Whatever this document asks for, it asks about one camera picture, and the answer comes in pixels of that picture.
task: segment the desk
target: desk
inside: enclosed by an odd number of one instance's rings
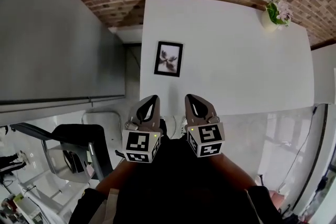
[[[292,23],[268,33],[261,13],[213,0],[146,0],[140,99],[157,94],[161,115],[183,115],[188,93],[211,102],[218,115],[312,106],[306,29]],[[184,45],[179,78],[154,74],[160,40]]]

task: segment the picture frame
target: picture frame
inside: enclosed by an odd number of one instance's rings
[[[183,44],[159,41],[154,74],[179,77],[181,72]]]

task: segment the person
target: person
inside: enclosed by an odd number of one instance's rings
[[[12,171],[19,170],[29,164],[26,154],[22,151],[12,155],[0,157],[0,183],[4,182],[5,175],[13,175]]]
[[[188,94],[185,103],[186,130],[219,122],[205,99]],[[145,119],[150,106],[150,117]],[[186,135],[167,137],[157,95],[138,102],[129,119],[128,128],[161,132],[153,162],[123,160],[95,189],[85,190],[69,224],[283,223],[267,188],[256,186],[223,153],[197,158]]]

